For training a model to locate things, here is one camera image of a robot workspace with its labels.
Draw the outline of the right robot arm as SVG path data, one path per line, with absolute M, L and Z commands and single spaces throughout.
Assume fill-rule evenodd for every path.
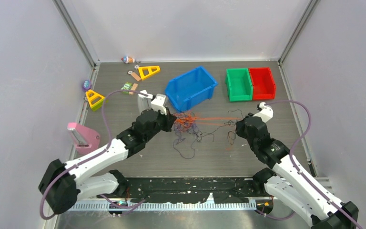
M 312 229 L 356 229 L 358 207 L 343 202 L 315 180 L 281 141 L 270 136 L 268 115 L 248 115 L 236 123 L 236 135 L 247 140 L 250 149 L 266 168 L 253 176 L 253 190 L 280 199 Z

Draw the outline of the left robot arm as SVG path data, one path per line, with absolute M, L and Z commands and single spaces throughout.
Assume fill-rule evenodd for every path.
M 169 110 L 165 114 L 153 109 L 144 110 L 129 128 L 101 148 L 67 162 L 51 161 L 38 186 L 42 194 L 41 217 L 50 219 L 44 215 L 44 203 L 48 203 L 53 215 L 59 215 L 78 201 L 99 194 L 123 197 L 128 182 L 120 171 L 110 170 L 101 176 L 96 173 L 137 154 L 160 131 L 170 132 L 176 119 Z

